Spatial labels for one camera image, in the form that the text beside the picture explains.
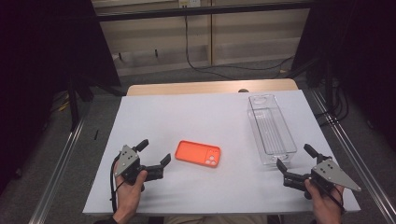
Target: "black cable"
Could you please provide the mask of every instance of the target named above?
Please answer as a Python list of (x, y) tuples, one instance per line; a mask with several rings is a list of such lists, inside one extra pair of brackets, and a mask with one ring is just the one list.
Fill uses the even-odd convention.
[(113, 212), (116, 213), (117, 211), (117, 189), (123, 184), (123, 182), (120, 184), (120, 186), (117, 186), (117, 189), (114, 190), (114, 184), (113, 184), (113, 171), (114, 171), (114, 166), (116, 165), (116, 162), (120, 159), (120, 154), (114, 158), (113, 163), (111, 164), (111, 170), (110, 170), (110, 190), (111, 190), (111, 205), (113, 207)]
[(319, 124), (319, 127), (323, 127), (323, 126), (328, 125), (328, 124), (334, 124), (335, 122), (340, 122), (341, 120), (345, 119), (348, 116), (348, 114), (349, 114), (349, 102), (348, 102), (348, 99), (347, 99), (347, 94), (346, 94), (346, 92), (344, 90), (343, 90), (343, 94), (344, 94), (344, 100), (346, 102), (346, 113), (344, 114), (344, 116), (339, 118), (339, 116), (342, 114), (342, 110), (340, 110), (337, 113), (335, 118), (327, 120), (326, 122), (323, 122), (323, 123)]
[(231, 77), (226, 77), (222, 74), (219, 73), (214, 73), (214, 72), (208, 72), (208, 71), (202, 71), (205, 69), (210, 69), (210, 68), (237, 68), (237, 69), (246, 69), (246, 70), (252, 70), (252, 71), (265, 71), (265, 70), (270, 70), (270, 69), (274, 69), (277, 68), (279, 66), (282, 66), (283, 63), (287, 62), (288, 60), (294, 58), (294, 55), (290, 56), (289, 58), (283, 60), (281, 63), (275, 65), (275, 66), (271, 66), (271, 67), (267, 67), (267, 68), (248, 68), (248, 67), (242, 67), (242, 66), (235, 66), (235, 65), (213, 65), (213, 66), (202, 66), (202, 67), (195, 67), (191, 64), (190, 62), (190, 55), (189, 55), (189, 25), (188, 25), (188, 21), (187, 21), (187, 16), (184, 17), (184, 21), (186, 24), (186, 58), (187, 58), (187, 63), (189, 64), (190, 68), (194, 69), (197, 72), (202, 72), (202, 73), (209, 73), (209, 74), (214, 74), (220, 77), (225, 77), (231, 80), (236, 80), (234, 78)]
[(125, 182), (125, 180), (124, 181), (122, 181), (122, 183), (120, 183), (118, 186), (117, 186), (117, 188), (116, 188), (116, 190), (114, 190), (114, 191), (116, 191), (117, 192), (117, 190), (121, 187), (121, 185), (123, 184)]
[(343, 198), (343, 194), (341, 193), (341, 191), (340, 191), (338, 188), (336, 188), (336, 187), (334, 187), (334, 188), (335, 188), (335, 190), (337, 190), (338, 194), (340, 195), (340, 198), (341, 198), (341, 205), (343, 205), (343, 206), (344, 206), (344, 198)]
[(302, 64), (300, 67), (298, 67), (297, 69), (293, 70), (292, 72), (290, 72), (286, 78), (296, 78), (297, 76), (299, 76), (300, 74), (302, 74), (303, 72), (308, 71), (309, 69), (311, 69), (312, 67), (316, 66), (318, 63), (320, 62), (320, 58), (315, 57), (311, 60), (309, 60), (308, 62)]
[(334, 87), (334, 88), (336, 88), (336, 91), (335, 91), (335, 100), (336, 100), (336, 101), (335, 101), (335, 105), (333, 105), (331, 108), (327, 109), (326, 111), (324, 111), (324, 112), (322, 112), (322, 113), (315, 114), (315, 118), (316, 118), (316, 119), (322, 117), (323, 115), (331, 114), (331, 113), (334, 112), (334, 111), (338, 108), (338, 106), (340, 106), (340, 105), (341, 105), (341, 107), (343, 107), (343, 106), (342, 106), (341, 97), (340, 97), (340, 95), (339, 95), (340, 85), (338, 85), (337, 87)]
[(197, 72), (209, 73), (209, 74), (213, 74), (213, 75), (216, 75), (216, 76), (219, 76), (219, 77), (225, 77), (225, 78), (230, 79), (230, 80), (236, 80), (235, 78), (226, 77), (226, 76), (224, 76), (224, 75), (222, 75), (222, 74), (219, 74), (219, 73), (201, 71), (200, 69), (203, 69), (203, 68), (197, 68), (197, 67), (194, 67), (194, 66), (191, 64), (191, 62), (190, 62), (190, 55), (189, 55), (189, 39), (188, 39), (189, 25), (188, 25), (188, 23), (187, 23), (187, 16), (184, 17), (184, 21), (186, 22), (186, 58), (187, 58), (187, 63), (189, 64), (189, 66), (190, 66), (192, 69), (194, 69), (195, 71), (197, 71)]

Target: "hand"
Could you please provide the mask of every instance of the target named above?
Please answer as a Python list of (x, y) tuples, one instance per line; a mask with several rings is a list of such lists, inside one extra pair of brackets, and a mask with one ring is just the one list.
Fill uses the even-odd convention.
[[(341, 223), (341, 208), (332, 201), (327, 195), (320, 195), (317, 187), (309, 181), (305, 180), (305, 187), (312, 196), (312, 204), (314, 206), (314, 215), (318, 224), (340, 224)], [(344, 187), (335, 186), (340, 192), (333, 189), (331, 195), (335, 200), (341, 202), (341, 197), (344, 192)]]
[(140, 201), (141, 189), (147, 176), (147, 171), (141, 171), (134, 185), (123, 182), (124, 178), (121, 175), (116, 177), (116, 186), (120, 187), (117, 189), (118, 209), (113, 215), (113, 218), (117, 223), (127, 223), (129, 219), (136, 214), (136, 209)]

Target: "phone case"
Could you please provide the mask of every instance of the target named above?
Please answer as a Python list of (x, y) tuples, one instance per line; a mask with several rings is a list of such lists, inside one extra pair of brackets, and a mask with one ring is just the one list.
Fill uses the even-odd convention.
[(220, 159), (220, 148), (183, 140), (178, 144), (175, 157), (180, 161), (217, 167)]

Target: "white table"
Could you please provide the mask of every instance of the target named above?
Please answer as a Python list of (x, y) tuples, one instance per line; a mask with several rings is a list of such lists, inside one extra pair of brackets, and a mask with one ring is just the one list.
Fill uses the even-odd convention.
[[(141, 163), (155, 165), (167, 154), (172, 161), (164, 179), (145, 183), (138, 214), (147, 216), (285, 214), (311, 211), (312, 204), (297, 189), (283, 187), (283, 175), (261, 164), (248, 121), (249, 95), (272, 93), (288, 123), (298, 152), (290, 171), (310, 172), (316, 160), (305, 143), (333, 156), (301, 91), (209, 93), (123, 97), (84, 213), (111, 214), (109, 169), (123, 145), (143, 139), (148, 147), (139, 153)], [(217, 168), (177, 161), (181, 140), (221, 148)], [(359, 211), (350, 190), (344, 194), (347, 211)]]

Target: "transparent storage bin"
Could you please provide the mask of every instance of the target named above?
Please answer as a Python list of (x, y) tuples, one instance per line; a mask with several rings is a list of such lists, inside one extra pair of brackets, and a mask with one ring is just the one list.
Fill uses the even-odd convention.
[(275, 96), (269, 94), (250, 96), (247, 114), (262, 164), (273, 164), (277, 159), (290, 162), (297, 152), (297, 147)]

